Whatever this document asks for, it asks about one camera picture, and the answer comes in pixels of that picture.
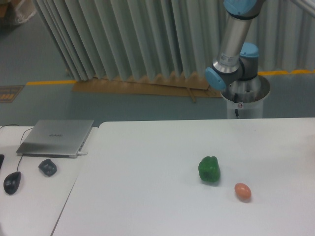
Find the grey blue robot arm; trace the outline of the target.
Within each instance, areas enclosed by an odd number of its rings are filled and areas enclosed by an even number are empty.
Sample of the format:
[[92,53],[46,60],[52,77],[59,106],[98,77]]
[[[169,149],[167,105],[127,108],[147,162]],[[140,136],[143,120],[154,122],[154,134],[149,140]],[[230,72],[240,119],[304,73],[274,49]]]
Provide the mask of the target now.
[[263,70],[315,68],[313,0],[225,0],[225,32],[212,66],[205,70],[211,87],[224,90]]

